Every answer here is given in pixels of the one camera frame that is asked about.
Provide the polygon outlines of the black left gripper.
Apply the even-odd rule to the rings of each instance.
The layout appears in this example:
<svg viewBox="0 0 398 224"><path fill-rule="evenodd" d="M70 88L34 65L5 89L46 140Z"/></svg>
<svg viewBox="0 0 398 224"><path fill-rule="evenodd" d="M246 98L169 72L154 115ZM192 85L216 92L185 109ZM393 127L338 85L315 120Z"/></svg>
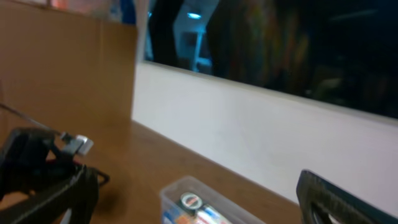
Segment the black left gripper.
<svg viewBox="0 0 398 224"><path fill-rule="evenodd" d="M75 155L62 152L62 133L40 128L16 128L1 149L1 198L13 192L44 192L77 174ZM98 186L110 176L95 169Z"/></svg>

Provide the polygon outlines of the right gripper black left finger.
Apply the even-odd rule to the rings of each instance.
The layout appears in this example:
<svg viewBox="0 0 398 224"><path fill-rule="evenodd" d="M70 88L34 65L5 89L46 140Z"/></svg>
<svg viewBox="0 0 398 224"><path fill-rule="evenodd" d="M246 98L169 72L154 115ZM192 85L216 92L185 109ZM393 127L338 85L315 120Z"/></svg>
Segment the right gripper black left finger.
<svg viewBox="0 0 398 224"><path fill-rule="evenodd" d="M1 224L52 223L69 208L72 223L89 223L98 197L98 175L84 166L69 179L2 210Z"/></svg>

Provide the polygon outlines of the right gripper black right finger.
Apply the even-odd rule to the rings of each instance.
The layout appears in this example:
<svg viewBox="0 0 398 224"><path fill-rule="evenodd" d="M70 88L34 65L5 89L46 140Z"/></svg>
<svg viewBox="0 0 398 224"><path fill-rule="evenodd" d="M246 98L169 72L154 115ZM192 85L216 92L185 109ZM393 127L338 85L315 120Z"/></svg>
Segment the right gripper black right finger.
<svg viewBox="0 0 398 224"><path fill-rule="evenodd" d="M296 194L305 224L397 224L397 218L351 195L310 170L302 170Z"/></svg>

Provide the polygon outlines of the green Zam-Buk ointment box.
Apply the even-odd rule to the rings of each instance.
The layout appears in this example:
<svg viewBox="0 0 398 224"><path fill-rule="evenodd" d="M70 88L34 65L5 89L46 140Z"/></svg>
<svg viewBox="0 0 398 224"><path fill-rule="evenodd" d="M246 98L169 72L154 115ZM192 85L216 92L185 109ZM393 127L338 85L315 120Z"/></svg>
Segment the green Zam-Buk ointment box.
<svg viewBox="0 0 398 224"><path fill-rule="evenodd" d="M177 205L190 216L195 216L197 211L202 208L203 200L192 192L185 192L180 196Z"/></svg>

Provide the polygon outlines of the white Panadol box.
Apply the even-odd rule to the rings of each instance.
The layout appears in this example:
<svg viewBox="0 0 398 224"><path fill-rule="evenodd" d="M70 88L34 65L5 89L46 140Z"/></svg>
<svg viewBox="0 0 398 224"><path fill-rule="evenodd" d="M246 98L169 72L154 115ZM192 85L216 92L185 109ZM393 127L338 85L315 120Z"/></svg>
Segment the white Panadol box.
<svg viewBox="0 0 398 224"><path fill-rule="evenodd" d="M194 224L232 224L220 212L209 205L204 205L197 211Z"/></svg>

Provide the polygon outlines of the blue fever patch box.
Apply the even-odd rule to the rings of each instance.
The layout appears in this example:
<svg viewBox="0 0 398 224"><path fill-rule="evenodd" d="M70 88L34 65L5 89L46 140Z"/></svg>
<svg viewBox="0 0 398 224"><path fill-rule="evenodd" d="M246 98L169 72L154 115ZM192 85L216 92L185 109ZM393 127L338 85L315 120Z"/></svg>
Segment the blue fever patch box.
<svg viewBox="0 0 398 224"><path fill-rule="evenodd" d="M176 209L165 210L162 214L162 224L191 224L190 217Z"/></svg>

